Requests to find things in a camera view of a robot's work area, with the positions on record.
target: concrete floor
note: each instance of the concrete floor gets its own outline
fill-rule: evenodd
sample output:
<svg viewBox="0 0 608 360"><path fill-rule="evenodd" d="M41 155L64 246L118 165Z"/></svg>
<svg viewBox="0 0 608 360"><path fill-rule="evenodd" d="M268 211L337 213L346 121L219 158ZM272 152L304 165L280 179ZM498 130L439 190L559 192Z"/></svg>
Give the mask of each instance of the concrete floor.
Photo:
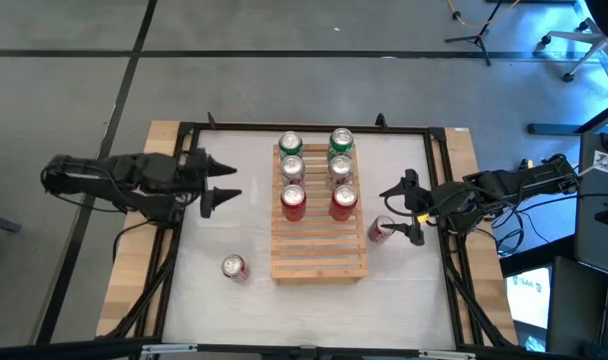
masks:
<svg viewBox="0 0 608 360"><path fill-rule="evenodd" d="M457 1L465 19L484 21L492 5ZM0 49L133 47L145 0L0 0ZM530 52L550 29L581 19L569 5L523 4L491 27L492 51ZM145 49L475 50L443 39L474 33L441 1L160 1ZM584 51L557 39L547 51ZM0 215L24 225L0 232L0 346L29 343L76 208L46 196L40 169L57 153L93 157L102 141L127 59L0 58ZM597 61L575 82L571 63L455 59L142 59L113 154L141 151L151 120L469 127L482 169L556 152L577 161L579 141L529 136L534 121L579 124L608 106L608 77ZM550 205L553 240L573 231L571 202ZM123 217L93 214L54 341L91 339L111 271L111 243ZM496 235L507 233L506 225ZM527 227L524 249L543 241Z"/></svg>

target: wooden crate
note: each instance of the wooden crate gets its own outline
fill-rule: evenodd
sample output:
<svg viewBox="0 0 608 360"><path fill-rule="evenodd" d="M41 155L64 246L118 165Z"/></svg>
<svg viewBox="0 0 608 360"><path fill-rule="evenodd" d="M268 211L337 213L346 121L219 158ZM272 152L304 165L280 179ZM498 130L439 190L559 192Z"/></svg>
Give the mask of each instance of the wooden crate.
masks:
<svg viewBox="0 0 608 360"><path fill-rule="evenodd" d="M273 147L271 277L276 284L354 284L368 274L356 147L352 185L358 200L346 221L328 215L327 151L328 144L304 145L306 215L300 221L288 221L280 202L284 186L279 148Z"/></svg>

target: red soda can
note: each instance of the red soda can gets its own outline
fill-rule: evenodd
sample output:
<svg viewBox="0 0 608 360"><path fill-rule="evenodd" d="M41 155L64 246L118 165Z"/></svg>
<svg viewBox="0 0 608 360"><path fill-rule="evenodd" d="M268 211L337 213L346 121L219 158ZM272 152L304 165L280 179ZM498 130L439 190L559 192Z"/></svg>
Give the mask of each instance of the red soda can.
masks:
<svg viewBox="0 0 608 360"><path fill-rule="evenodd" d="M336 221L344 221L353 213L357 205L357 194L349 185L341 185L335 189L328 214Z"/></svg>
<svg viewBox="0 0 608 360"><path fill-rule="evenodd" d="M241 256L232 254L222 261L222 273L227 278L241 283L251 275L251 269Z"/></svg>
<svg viewBox="0 0 608 360"><path fill-rule="evenodd" d="M393 223L395 223L393 219L386 215L380 215L375 218L375 221L373 221L371 226L368 228L368 231L366 232L369 240L376 244L381 244L386 241L391 235L393 235L393 232L395 232L395 230L385 228L382 225Z"/></svg>
<svg viewBox="0 0 608 360"><path fill-rule="evenodd" d="M298 221L306 213L306 192L299 185L289 185L282 190L282 214L286 220Z"/></svg>

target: tripod stand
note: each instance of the tripod stand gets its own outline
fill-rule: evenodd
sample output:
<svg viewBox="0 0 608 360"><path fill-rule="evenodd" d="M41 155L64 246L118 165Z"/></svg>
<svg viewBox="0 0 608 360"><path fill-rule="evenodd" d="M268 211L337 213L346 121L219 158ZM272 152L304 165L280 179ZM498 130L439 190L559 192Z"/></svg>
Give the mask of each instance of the tripod stand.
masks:
<svg viewBox="0 0 608 360"><path fill-rule="evenodd" d="M484 35L486 35L488 33L487 28L490 25L491 20L493 20L493 17L495 17L495 13L497 13L497 10L499 10L500 5L502 5L502 0L499 0L497 2L497 5L495 5L495 8L493 9L493 12L491 13L491 16L488 17L488 20L486 20L486 24L484 24L484 27L482 28L482 30L480 30L480 32L477 35L450 38L450 39L444 40L444 42L450 43L450 42L457 42L457 41L468 41L468 42L472 43L473 45L482 49L482 53L484 54L484 59L486 60L486 66L491 66L491 59L488 57L488 51L486 51L486 46L484 46L483 38L484 38ZM456 11L453 13L453 20L457 20L459 17L460 17L459 11Z"/></svg>

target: white table surface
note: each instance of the white table surface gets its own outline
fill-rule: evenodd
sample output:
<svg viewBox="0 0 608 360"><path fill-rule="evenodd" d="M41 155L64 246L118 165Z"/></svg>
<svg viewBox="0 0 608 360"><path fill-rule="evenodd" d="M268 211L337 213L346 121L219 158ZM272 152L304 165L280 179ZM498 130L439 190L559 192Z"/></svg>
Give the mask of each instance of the white table surface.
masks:
<svg viewBox="0 0 608 360"><path fill-rule="evenodd" d="M329 134L301 133L304 143ZM426 245L394 234L368 242L369 275L356 285L277 286L270 278L272 149L277 132L202 131L199 146L234 166L234 175L209 186L242 195L218 207L211 219L199 205L186 211L168 303L163 341L240 345L455 348L437 231L423 226ZM424 140L419 135L356 134L365 228L378 215L396 221L378 194L407 168L430 189ZM391 201L400 210L403 197ZM250 263L244 284L225 278L221 261L236 253Z"/></svg>

